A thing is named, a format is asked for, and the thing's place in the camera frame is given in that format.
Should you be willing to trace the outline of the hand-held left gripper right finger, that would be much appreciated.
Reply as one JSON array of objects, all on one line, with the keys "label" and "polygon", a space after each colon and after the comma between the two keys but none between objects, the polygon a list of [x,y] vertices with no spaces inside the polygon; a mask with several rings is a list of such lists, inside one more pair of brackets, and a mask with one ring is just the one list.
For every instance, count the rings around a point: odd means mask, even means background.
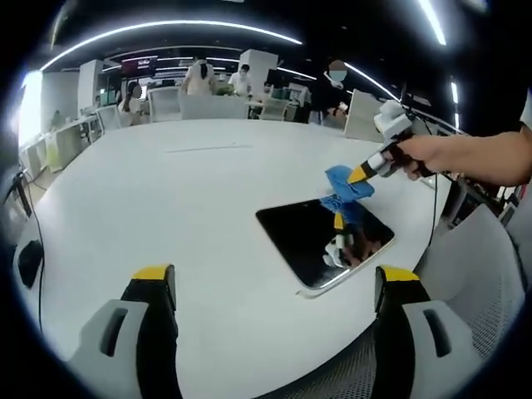
[{"label": "hand-held left gripper right finger", "polygon": [[479,371],[469,325],[413,272],[378,266],[374,308],[373,398],[456,398]]}]

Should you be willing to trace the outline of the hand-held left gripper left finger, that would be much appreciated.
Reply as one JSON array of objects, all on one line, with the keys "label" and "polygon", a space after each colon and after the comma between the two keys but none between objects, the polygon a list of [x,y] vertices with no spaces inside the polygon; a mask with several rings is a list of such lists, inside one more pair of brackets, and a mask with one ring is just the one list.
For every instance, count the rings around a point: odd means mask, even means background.
[{"label": "hand-held left gripper left finger", "polygon": [[68,362],[95,398],[180,398],[172,264],[137,271],[86,322]]}]

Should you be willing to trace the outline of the person's right hand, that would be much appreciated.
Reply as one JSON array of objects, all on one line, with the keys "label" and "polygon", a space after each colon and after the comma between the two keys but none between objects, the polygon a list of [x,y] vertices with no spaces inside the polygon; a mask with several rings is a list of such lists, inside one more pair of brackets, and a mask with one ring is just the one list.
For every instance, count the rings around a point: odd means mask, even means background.
[{"label": "person's right hand", "polygon": [[421,177],[421,162],[430,172],[456,171],[457,144],[455,136],[416,135],[405,140],[398,147],[412,158],[412,162],[403,169],[411,180]]}]

